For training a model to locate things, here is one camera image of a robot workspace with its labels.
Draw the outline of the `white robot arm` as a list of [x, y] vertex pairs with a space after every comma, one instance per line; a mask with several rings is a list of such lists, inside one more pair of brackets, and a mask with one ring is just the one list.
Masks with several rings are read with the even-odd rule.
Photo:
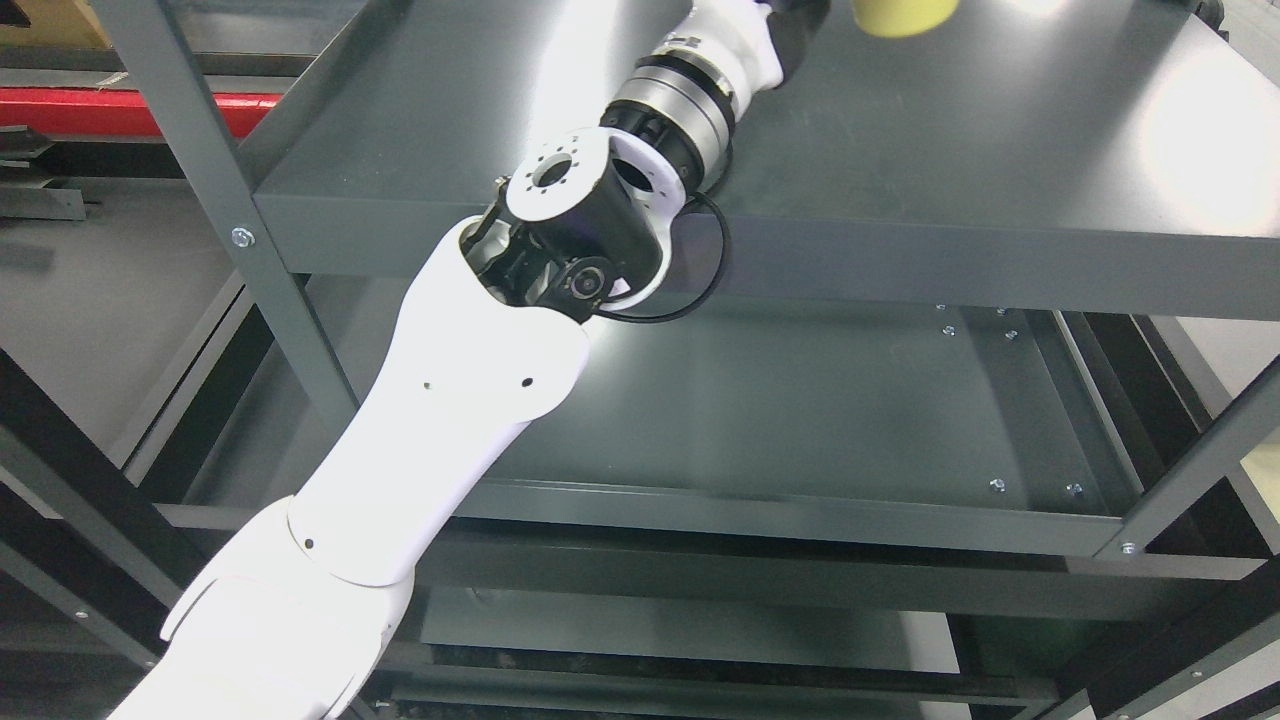
[[334, 719], [410, 605], [419, 560], [480, 477], [558, 407], [586, 323], [654, 293], [671, 227], [755, 94], [785, 77], [680, 33], [594, 127], [530, 149], [413, 278], [360, 410], [303, 486], [251, 518], [163, 624], [166, 652], [114, 719]]

